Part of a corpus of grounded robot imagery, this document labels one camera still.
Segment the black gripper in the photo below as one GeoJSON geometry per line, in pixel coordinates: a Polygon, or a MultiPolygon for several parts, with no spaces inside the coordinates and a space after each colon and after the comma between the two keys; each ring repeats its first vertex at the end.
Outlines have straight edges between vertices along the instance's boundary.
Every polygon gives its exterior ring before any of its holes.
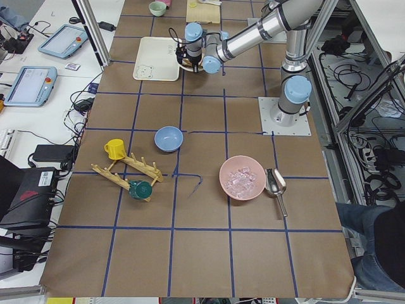
{"type": "Polygon", "coordinates": [[[192,63],[192,69],[194,73],[199,72],[199,62],[202,60],[202,51],[198,49],[197,51],[188,50],[187,46],[177,45],[176,51],[177,63],[181,65],[183,59],[187,58],[192,63]]]}

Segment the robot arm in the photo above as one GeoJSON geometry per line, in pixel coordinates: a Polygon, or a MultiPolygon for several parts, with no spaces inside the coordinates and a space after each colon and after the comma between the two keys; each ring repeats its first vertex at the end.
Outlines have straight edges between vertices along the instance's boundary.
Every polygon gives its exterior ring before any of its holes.
{"type": "Polygon", "coordinates": [[[296,123],[303,104],[312,91],[305,76],[306,36],[310,18],[322,5],[321,1],[267,1],[261,18],[239,33],[229,37],[226,32],[207,32],[199,23],[185,27],[185,37],[179,39],[171,28],[171,38],[177,43],[175,51],[180,67],[188,61],[191,72],[204,70],[216,73],[221,66],[247,50],[271,40],[281,32],[287,34],[285,58],[281,66],[281,95],[270,110],[270,118],[279,126],[296,123]]]}

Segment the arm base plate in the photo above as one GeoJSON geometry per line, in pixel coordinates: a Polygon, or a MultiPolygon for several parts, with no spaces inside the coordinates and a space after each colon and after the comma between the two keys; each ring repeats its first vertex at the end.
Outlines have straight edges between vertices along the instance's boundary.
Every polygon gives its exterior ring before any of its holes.
{"type": "Polygon", "coordinates": [[[259,97],[259,112],[262,133],[276,136],[311,136],[305,106],[299,113],[289,115],[278,108],[276,97],[259,97]]]}

